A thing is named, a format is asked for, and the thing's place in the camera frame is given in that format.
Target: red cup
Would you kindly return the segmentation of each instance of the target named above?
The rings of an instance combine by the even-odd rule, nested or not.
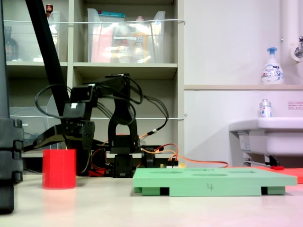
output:
[[[76,150],[43,150],[43,189],[71,189],[76,187]]]

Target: black tripod leg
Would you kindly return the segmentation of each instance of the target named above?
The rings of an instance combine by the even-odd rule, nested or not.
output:
[[[43,57],[48,81],[50,84],[65,85],[42,0],[26,0],[26,3]],[[69,100],[67,89],[62,86],[53,87],[52,93],[57,105],[58,114],[62,116],[65,102]]]

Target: soap dispenser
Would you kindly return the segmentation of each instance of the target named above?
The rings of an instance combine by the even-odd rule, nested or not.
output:
[[[268,48],[269,60],[263,69],[262,84],[284,84],[284,74],[281,65],[275,59],[277,48]]]

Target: green foam board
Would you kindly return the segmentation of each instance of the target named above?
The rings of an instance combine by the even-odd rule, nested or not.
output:
[[[256,168],[138,168],[134,192],[169,196],[283,195],[297,177]]]

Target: transparent storage box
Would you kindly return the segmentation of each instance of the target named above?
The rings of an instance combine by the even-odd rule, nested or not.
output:
[[[58,115],[57,107],[53,96],[51,96],[46,106],[41,107],[50,114]],[[43,132],[54,125],[60,124],[60,120],[47,117],[42,114],[36,107],[10,107],[10,117],[20,119],[24,130],[24,145],[30,145]],[[37,150],[65,148],[63,143],[53,144]]]
[[[158,12],[154,20],[163,20]],[[164,22],[101,23],[88,9],[88,61],[102,63],[164,63]]]
[[[59,61],[67,61],[68,24],[60,12],[52,12],[48,23]],[[32,23],[4,21],[7,61],[43,62]]]

